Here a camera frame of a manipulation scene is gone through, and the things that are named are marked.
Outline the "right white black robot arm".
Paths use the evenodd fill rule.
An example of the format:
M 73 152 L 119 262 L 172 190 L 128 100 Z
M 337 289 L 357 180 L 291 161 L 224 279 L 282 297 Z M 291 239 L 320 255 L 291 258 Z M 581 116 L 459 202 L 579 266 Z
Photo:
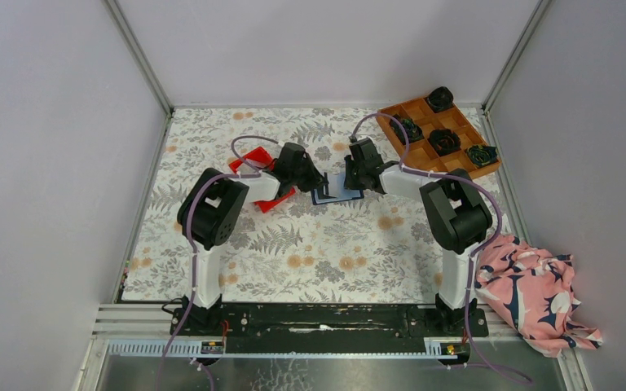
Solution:
M 345 156 L 345 187 L 420 201 L 430 232 L 443 250 L 443 281 L 436 304 L 435 325 L 448 336 L 467 324 L 468 253 L 486 240 L 492 225 L 489 208 L 463 169 L 433 173 L 384 161 L 370 138 L 350 138 Z

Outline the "red plastic bin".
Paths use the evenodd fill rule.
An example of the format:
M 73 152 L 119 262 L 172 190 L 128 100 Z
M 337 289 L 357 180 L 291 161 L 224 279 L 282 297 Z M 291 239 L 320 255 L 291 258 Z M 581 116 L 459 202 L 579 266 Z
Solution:
M 275 158 L 263 146 L 258 146 L 241 157 L 242 160 L 236 156 L 231 158 L 228 167 L 234 174 L 246 179 L 249 186 L 246 200 L 262 213 L 269 213 L 297 192 L 294 187 L 289 187 L 282 193 L 280 185 L 275 186 L 275 177 L 271 174 Z

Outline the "navy blue card holder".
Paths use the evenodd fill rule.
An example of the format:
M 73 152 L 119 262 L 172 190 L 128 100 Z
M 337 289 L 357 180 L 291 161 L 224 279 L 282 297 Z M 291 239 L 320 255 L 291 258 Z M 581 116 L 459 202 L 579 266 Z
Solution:
M 311 192 L 311 202 L 313 205 L 341 203 L 362 200 L 364 198 L 364 193 L 361 190 L 346 188 L 346 175 L 344 173 L 324 173 L 324 178 L 328 183 Z

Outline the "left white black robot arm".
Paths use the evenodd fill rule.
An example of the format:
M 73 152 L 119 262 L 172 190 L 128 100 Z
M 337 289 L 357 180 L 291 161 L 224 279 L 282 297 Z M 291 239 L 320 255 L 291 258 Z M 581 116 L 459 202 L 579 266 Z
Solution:
M 192 250 L 189 293 L 185 311 L 189 324 L 202 335 L 215 332 L 220 314 L 213 306 L 222 296 L 218 275 L 221 247 L 236 228 L 245 204 L 279 202 L 292 190 L 312 192 L 328 185 L 305 148 L 283 143 L 270 163 L 239 156 L 234 172 L 208 168 L 200 175 L 182 202 L 177 223 Z

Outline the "wooden compartment tray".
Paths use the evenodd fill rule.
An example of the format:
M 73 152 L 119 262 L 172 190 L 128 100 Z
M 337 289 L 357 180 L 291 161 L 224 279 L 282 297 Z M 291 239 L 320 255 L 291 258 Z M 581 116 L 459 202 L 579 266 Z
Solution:
M 411 99 L 379 110 L 377 122 L 404 164 L 437 172 L 465 170 L 471 178 L 496 172 L 501 161 L 455 105 L 445 96 L 435 106 L 426 97 Z

